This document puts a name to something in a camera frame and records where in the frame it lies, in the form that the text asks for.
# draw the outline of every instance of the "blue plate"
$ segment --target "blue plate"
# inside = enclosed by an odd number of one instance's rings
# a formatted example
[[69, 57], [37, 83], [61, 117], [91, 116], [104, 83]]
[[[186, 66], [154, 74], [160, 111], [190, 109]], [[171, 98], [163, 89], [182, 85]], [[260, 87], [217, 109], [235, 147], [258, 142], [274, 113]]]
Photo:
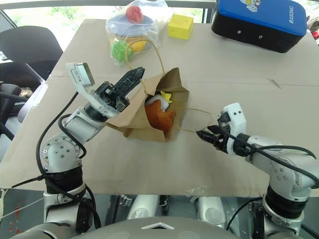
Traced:
[[131, 23], [125, 14], [113, 17], [107, 23], [107, 31], [119, 37], [139, 37], [145, 35], [145, 29], [151, 28], [154, 21], [143, 15], [143, 23]]

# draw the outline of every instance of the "cartoon sticker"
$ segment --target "cartoon sticker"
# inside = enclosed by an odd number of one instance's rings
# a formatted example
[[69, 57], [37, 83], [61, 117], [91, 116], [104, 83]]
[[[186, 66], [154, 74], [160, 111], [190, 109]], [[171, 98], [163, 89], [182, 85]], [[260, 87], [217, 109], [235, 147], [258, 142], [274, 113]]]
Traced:
[[261, 0], [240, 0], [243, 4], [246, 4], [247, 8], [252, 12], [257, 12], [258, 7], [261, 4]]

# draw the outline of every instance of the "yellow toy piece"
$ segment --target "yellow toy piece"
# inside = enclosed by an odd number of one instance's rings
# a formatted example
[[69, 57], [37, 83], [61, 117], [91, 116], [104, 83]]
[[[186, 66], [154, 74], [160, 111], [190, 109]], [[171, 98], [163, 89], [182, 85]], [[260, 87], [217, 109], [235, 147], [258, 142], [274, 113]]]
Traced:
[[174, 14], [167, 25], [168, 35], [188, 40], [193, 30], [193, 22], [192, 17]]
[[172, 101], [170, 101], [170, 98], [171, 98], [171, 94], [170, 93], [165, 93], [164, 91], [161, 91], [160, 94], [161, 94], [161, 96], [163, 96], [163, 98], [167, 102], [172, 103]]

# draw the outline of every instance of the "blue case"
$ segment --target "blue case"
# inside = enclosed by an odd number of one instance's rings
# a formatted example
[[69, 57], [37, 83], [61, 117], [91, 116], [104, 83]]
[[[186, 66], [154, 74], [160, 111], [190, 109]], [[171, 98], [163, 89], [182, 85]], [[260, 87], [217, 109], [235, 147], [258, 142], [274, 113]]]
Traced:
[[307, 32], [306, 12], [292, 0], [219, 0], [212, 30], [234, 40], [287, 52]]

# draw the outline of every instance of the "red apple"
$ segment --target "red apple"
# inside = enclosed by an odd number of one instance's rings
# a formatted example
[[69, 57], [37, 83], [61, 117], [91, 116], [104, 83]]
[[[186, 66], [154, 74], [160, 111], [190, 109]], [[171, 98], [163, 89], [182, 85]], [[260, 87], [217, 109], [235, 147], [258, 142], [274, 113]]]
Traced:
[[126, 17], [131, 23], [141, 24], [143, 23], [143, 14], [138, 6], [130, 6], [126, 9]]

